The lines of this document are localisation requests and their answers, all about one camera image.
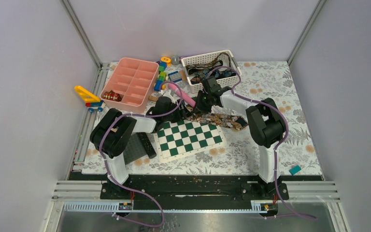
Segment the brown floral patterned tie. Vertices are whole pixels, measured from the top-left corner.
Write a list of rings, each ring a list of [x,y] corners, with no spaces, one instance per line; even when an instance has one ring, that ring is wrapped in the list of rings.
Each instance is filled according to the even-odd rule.
[[[237,131],[241,131],[248,126],[248,122],[243,117],[226,114],[192,114],[187,120]]]

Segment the pink divided organizer tray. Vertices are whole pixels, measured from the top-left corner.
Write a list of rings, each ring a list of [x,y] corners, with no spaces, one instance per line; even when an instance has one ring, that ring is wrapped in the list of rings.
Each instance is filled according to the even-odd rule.
[[[143,113],[154,91],[158,75],[156,62],[122,58],[116,65],[108,82],[101,91],[100,98],[110,108],[134,113]],[[122,96],[121,102],[109,101],[103,94],[113,90]]]

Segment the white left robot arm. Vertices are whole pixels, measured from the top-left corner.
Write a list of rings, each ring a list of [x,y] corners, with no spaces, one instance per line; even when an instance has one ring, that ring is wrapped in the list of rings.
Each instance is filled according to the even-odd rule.
[[[108,179],[114,184],[112,193],[123,199],[130,194],[128,171],[124,151],[135,133],[156,133],[166,122],[175,123],[187,119],[192,113],[182,100],[161,96],[144,114],[122,113],[112,108],[90,134],[90,142],[100,152]]]

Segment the white perforated plastic basket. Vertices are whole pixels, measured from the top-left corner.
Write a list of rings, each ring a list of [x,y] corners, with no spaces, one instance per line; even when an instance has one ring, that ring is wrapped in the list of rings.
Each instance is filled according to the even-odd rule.
[[[181,64],[184,72],[186,73],[187,81],[189,83],[189,90],[191,93],[198,93],[198,91],[203,89],[203,85],[201,82],[198,84],[192,84],[190,82],[191,78],[187,72],[189,69],[212,69],[210,71],[211,74],[215,70],[234,71],[236,73],[235,76],[216,79],[221,87],[231,87],[234,84],[238,83],[238,75],[241,74],[241,69],[239,68],[238,63],[230,50],[222,50],[190,57],[183,57],[181,58]]]

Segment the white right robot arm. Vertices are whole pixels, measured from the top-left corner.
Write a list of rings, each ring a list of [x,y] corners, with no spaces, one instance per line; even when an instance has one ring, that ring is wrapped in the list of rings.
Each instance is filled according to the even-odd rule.
[[[276,149],[286,132],[286,119],[278,111],[271,98],[262,101],[250,99],[236,93],[230,87],[222,88],[215,78],[202,80],[203,90],[197,95],[194,113],[210,113],[213,106],[228,108],[247,118],[250,134],[258,145],[260,154],[258,193],[270,199],[277,192],[274,182],[279,178]]]

